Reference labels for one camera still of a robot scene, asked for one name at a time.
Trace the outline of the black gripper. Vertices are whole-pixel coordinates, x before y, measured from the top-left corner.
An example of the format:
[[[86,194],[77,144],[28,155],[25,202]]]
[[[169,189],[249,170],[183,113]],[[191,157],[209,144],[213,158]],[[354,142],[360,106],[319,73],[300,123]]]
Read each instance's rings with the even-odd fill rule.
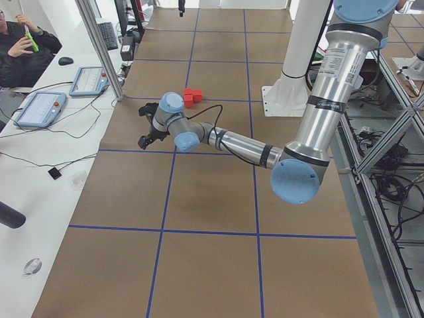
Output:
[[[146,150],[146,148],[152,144],[156,140],[163,141],[170,133],[166,129],[165,126],[162,125],[151,125],[150,132],[146,136],[141,136],[138,140],[138,146],[142,150]]]

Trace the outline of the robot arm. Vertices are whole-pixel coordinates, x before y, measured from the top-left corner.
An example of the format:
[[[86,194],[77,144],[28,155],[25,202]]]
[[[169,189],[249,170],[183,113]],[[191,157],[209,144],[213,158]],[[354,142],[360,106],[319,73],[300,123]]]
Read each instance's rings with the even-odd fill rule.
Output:
[[[149,103],[138,114],[150,123],[150,132],[138,142],[146,148],[167,136],[177,149],[190,152],[199,144],[229,152],[254,166],[271,169],[273,192],[292,204],[312,200],[319,191],[329,165],[328,148],[345,112],[351,94],[362,84],[360,71],[367,53],[383,48],[397,6],[396,1],[334,1],[334,13],[326,32],[328,47],[310,92],[303,87],[307,59],[294,61],[296,48],[312,50],[307,44],[307,14],[319,7],[306,1],[299,8],[294,34],[280,78],[262,89],[268,117],[301,117],[293,141],[277,148],[219,128],[215,123],[196,123],[184,114],[184,99],[165,93],[158,103]]]

